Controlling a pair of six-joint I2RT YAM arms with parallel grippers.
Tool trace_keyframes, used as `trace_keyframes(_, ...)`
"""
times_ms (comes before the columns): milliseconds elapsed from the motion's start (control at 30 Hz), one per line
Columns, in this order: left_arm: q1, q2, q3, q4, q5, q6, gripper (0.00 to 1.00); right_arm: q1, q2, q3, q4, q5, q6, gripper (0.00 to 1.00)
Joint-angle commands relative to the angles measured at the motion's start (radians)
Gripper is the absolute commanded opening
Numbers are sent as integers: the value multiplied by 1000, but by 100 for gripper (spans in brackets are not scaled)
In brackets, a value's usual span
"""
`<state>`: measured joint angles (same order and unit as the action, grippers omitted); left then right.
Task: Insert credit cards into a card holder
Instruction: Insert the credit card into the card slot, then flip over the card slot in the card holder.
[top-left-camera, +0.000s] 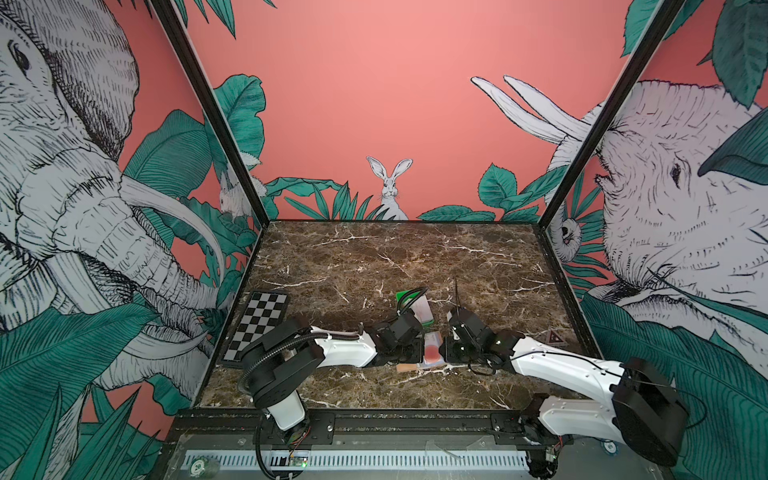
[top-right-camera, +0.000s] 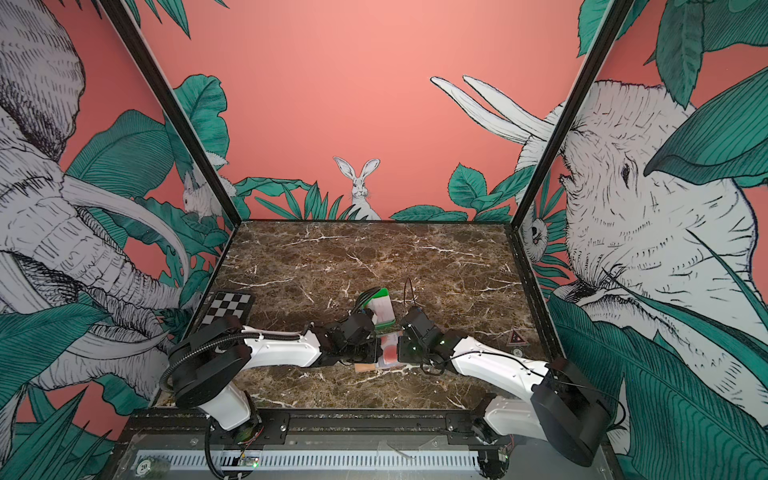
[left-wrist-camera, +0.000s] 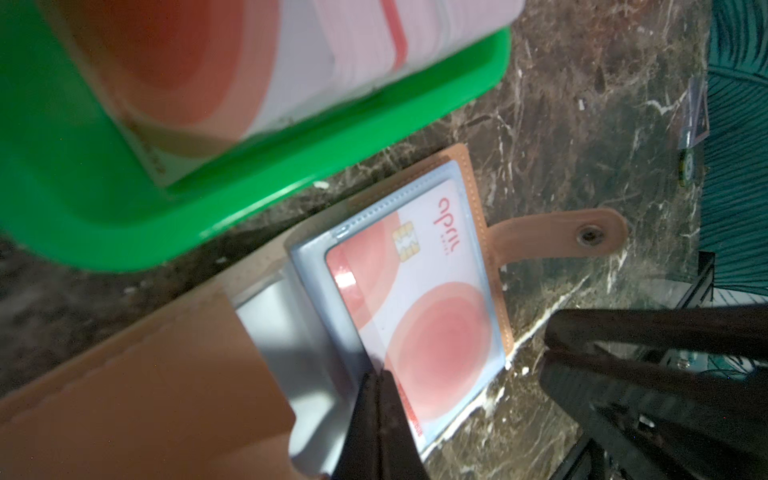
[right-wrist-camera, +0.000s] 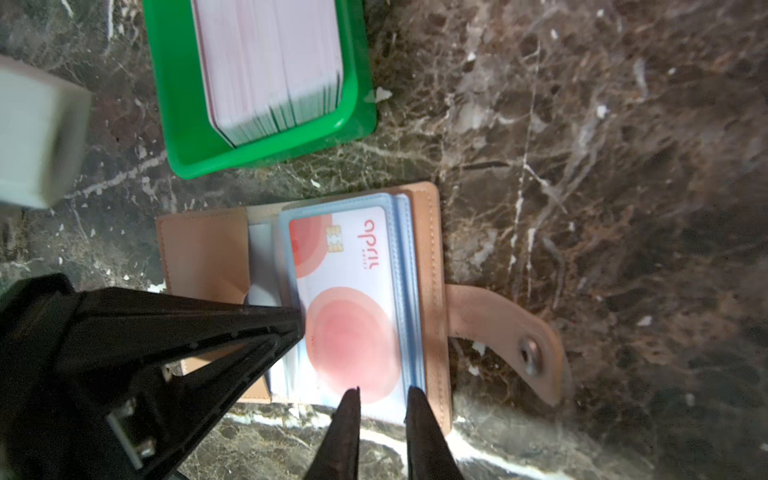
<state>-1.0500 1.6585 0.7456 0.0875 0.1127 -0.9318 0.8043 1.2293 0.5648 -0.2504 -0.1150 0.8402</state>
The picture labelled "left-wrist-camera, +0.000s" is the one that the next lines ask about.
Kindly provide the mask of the green plastic tray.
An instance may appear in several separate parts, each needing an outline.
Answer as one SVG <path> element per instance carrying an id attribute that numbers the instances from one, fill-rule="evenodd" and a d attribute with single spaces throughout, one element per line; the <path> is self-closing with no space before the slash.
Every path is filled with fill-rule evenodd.
<path id="1" fill-rule="evenodd" d="M 157 186 L 30 1 L 1 6 L 1 231 L 48 260 L 130 272 L 172 260 L 497 85 L 508 29 Z"/>

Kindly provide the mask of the pink leather card holder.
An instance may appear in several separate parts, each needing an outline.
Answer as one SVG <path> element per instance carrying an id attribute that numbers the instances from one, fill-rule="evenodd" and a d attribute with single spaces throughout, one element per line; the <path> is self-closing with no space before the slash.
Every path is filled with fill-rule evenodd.
<path id="1" fill-rule="evenodd" d="M 457 144 L 301 222 L 5 397 L 2 477 L 331 477 L 364 375 L 386 369 L 365 352 L 326 254 L 449 179 L 460 184 L 474 224 L 502 335 L 502 370 L 515 346 L 502 268 L 612 254 L 628 225 L 610 208 L 489 225 L 468 149 Z M 424 450 L 414 439 L 422 462 L 439 437 Z"/>

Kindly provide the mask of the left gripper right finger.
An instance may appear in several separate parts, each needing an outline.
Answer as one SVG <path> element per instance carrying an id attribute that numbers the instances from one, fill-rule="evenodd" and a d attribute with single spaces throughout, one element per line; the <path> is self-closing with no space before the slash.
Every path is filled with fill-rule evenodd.
<path id="1" fill-rule="evenodd" d="M 379 478 L 429 480 L 394 376 L 387 370 L 379 374 Z"/>

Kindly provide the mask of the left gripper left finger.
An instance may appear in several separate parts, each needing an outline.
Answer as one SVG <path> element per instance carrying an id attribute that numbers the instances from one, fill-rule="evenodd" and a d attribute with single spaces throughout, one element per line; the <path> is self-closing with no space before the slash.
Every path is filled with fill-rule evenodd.
<path id="1" fill-rule="evenodd" d="M 375 370 L 363 377 L 338 463 L 331 479 L 378 479 L 379 376 Z"/>

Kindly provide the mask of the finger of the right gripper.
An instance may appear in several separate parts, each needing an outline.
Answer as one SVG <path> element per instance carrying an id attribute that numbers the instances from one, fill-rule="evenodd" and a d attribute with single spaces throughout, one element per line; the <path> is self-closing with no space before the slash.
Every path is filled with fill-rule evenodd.
<path id="1" fill-rule="evenodd" d="M 730 354 L 742 380 L 619 358 L 607 342 Z M 767 310 L 561 310 L 549 320 L 542 389 L 633 479 L 767 475 Z"/>

